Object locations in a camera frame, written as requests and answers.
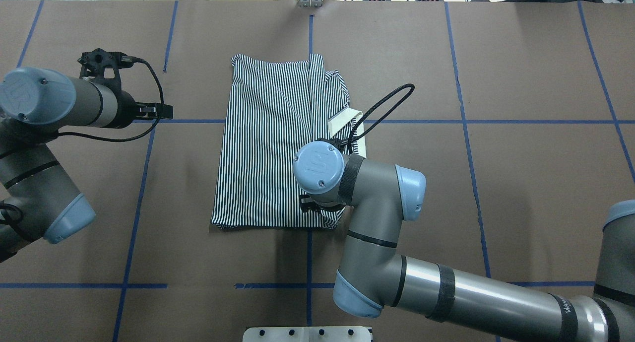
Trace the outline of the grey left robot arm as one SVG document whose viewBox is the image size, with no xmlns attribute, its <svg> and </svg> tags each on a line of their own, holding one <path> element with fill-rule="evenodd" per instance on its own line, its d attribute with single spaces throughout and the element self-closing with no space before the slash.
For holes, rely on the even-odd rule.
<svg viewBox="0 0 635 342">
<path fill-rule="evenodd" d="M 1 83 L 1 260 L 13 258 L 30 243 L 59 243 L 84 229 L 96 213 L 48 147 L 61 137 L 113 142 L 113 138 L 64 127 L 124 129 L 136 120 L 173 118 L 157 74 L 150 74 L 159 102 L 134 100 L 121 87 L 120 69 L 147 61 L 124 56 L 120 62 L 82 64 L 78 78 L 45 68 L 16 68 Z"/>
</svg>

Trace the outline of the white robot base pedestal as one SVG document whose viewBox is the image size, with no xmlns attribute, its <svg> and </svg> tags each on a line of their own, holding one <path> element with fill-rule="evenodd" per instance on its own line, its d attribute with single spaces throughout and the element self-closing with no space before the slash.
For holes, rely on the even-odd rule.
<svg viewBox="0 0 635 342">
<path fill-rule="evenodd" d="M 306 326 L 248 328 L 243 342 L 373 342 L 372 328 L 365 326 Z"/>
</svg>

